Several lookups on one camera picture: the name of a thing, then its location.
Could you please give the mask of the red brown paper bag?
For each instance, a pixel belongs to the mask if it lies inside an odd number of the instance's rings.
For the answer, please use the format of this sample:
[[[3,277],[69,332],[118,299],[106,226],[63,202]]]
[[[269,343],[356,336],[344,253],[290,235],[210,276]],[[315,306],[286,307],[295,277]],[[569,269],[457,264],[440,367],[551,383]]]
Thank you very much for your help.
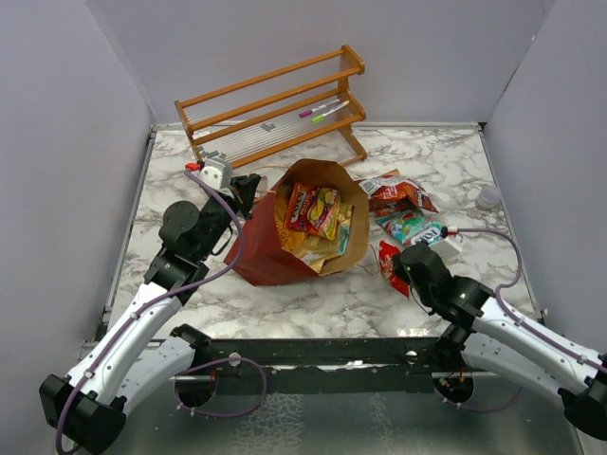
[[[344,254],[327,262],[318,272],[283,249],[275,225],[276,197],[289,196],[296,183],[336,189],[344,202],[353,206],[350,239]],[[300,159],[254,207],[252,218],[243,225],[244,233],[236,238],[225,263],[236,260],[234,271],[254,286],[283,285],[339,274],[354,268],[366,256],[369,229],[368,196],[348,171],[334,161]]]

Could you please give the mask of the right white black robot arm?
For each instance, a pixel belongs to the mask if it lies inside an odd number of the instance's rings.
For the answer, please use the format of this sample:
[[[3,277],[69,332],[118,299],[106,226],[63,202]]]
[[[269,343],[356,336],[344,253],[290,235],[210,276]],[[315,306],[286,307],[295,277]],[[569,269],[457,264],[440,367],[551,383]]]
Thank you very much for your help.
[[[425,244],[404,249],[393,263],[420,303],[450,324],[435,348],[443,369],[465,364],[498,374],[556,403],[571,425],[605,440],[604,354],[527,317],[480,282],[451,274]]]

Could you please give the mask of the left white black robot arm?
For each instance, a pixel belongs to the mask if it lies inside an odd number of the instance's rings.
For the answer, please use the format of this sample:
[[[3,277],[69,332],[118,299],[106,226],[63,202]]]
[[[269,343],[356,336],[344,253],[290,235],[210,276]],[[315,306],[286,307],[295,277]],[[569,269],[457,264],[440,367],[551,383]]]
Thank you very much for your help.
[[[201,175],[185,174],[208,195],[205,205],[182,200],[165,210],[160,250],[128,308],[85,358],[63,376],[49,375],[39,389],[59,454],[103,453],[155,389],[178,373],[201,373],[209,365],[209,350],[180,336],[152,352],[146,348],[200,286],[236,266],[231,260],[210,275],[205,262],[222,252],[218,243],[225,231],[244,233],[239,220],[249,218],[262,178],[252,173],[213,187]]]

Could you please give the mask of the red fruit candy snack bag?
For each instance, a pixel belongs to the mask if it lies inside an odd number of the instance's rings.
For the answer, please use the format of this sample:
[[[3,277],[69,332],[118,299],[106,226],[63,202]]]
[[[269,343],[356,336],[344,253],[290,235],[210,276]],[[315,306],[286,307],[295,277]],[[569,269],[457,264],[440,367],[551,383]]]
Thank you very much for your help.
[[[398,169],[393,169],[393,170],[391,170],[391,171],[388,171],[388,172],[386,172],[386,173],[383,173],[383,174],[381,175],[381,177],[391,177],[391,176],[399,176],[399,175],[400,175],[399,170],[398,170]]]

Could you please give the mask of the small red snack packet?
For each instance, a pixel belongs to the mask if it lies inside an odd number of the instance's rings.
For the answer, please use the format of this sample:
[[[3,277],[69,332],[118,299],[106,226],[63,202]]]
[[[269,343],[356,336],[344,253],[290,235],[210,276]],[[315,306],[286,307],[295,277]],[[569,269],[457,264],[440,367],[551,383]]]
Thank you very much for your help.
[[[408,299],[410,297],[410,286],[395,274],[394,259],[399,254],[400,249],[398,247],[390,245],[385,241],[379,242],[378,261],[382,277],[394,290]]]

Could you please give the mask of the teal snack bag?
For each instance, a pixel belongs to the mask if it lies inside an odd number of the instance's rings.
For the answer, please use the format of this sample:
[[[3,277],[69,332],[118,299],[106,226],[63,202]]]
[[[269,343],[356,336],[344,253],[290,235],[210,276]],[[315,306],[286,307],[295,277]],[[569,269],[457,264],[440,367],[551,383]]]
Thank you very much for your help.
[[[431,245],[442,238],[443,226],[417,209],[393,212],[378,217],[376,222],[403,246]]]

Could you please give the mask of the red Doritos chip bag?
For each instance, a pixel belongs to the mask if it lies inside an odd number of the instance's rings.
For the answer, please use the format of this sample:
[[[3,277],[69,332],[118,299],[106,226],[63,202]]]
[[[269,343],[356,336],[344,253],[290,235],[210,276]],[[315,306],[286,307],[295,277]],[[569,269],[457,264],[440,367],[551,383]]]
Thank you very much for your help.
[[[375,213],[392,213],[403,209],[423,209],[438,212],[425,189],[404,175],[371,177],[357,181],[369,200],[369,210]]]

